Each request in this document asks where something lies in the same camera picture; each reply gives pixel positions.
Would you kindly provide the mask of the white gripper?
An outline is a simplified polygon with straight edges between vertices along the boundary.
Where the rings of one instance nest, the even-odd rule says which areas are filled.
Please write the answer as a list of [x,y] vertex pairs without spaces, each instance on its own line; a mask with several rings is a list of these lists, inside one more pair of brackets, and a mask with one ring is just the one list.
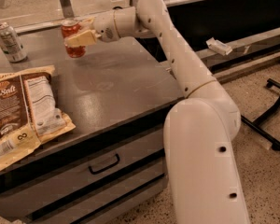
[[66,37],[64,44],[67,47],[77,48],[94,45],[99,38],[104,42],[113,42],[119,39],[115,25],[115,12],[113,10],[99,14],[96,18],[87,18],[81,21],[79,25],[87,29]]

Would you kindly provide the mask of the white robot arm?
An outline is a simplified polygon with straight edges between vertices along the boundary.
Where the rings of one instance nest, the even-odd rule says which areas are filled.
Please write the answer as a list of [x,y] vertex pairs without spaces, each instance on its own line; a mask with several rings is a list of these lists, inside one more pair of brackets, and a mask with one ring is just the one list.
[[177,224],[250,224],[231,142],[238,106],[173,25],[163,0],[138,0],[81,22],[65,45],[156,37],[183,100],[169,111],[163,142]]

